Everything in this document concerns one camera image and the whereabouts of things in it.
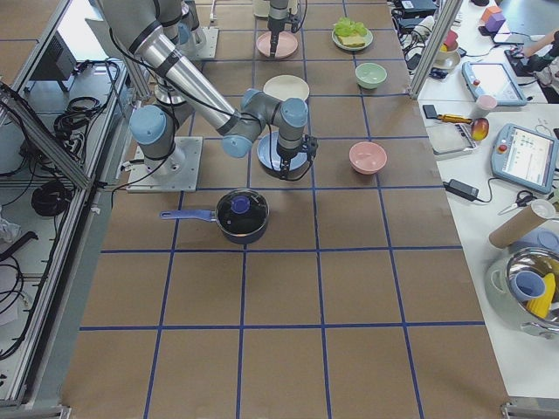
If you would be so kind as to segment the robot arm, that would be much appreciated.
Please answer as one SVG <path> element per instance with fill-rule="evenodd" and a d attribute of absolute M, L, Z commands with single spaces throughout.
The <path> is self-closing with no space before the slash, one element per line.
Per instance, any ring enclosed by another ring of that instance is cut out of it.
<path fill-rule="evenodd" d="M 278 100 L 249 89 L 236 110 L 183 54 L 190 41 L 185 33 L 196 33 L 199 26 L 195 2 L 101 1 L 99 6 L 115 46 L 173 86 L 222 135 L 228 155 L 245 156 L 264 129 L 276 127 L 279 163 L 272 166 L 276 177 L 288 179 L 298 155 L 305 155 L 308 163 L 314 161 L 318 141 L 305 132 L 304 100 Z"/>
<path fill-rule="evenodd" d="M 270 33 L 270 57 L 275 58 L 280 41 L 280 33 L 287 26 L 290 32 L 297 33 L 307 17 L 307 1 L 269 0 L 253 1 L 252 11 L 255 17 L 265 17 Z"/>

